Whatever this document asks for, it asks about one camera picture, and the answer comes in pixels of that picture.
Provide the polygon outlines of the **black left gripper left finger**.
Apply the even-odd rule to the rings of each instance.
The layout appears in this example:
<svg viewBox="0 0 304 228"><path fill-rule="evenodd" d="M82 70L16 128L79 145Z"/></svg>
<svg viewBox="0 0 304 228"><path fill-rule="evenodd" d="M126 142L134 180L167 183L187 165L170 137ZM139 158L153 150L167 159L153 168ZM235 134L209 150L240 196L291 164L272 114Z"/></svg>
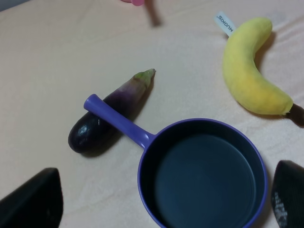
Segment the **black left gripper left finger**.
<svg viewBox="0 0 304 228"><path fill-rule="evenodd" d="M59 170L44 168L0 200L2 228L58 228L63 216Z"/></svg>

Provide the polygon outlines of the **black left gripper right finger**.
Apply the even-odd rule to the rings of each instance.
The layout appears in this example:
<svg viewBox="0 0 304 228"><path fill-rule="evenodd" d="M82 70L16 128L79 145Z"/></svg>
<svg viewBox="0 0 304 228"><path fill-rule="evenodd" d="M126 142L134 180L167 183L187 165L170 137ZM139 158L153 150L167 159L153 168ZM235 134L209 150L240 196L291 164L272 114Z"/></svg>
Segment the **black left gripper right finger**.
<svg viewBox="0 0 304 228"><path fill-rule="evenodd" d="M293 161L277 164L271 190L271 205L280 228L304 226L304 168Z"/></svg>

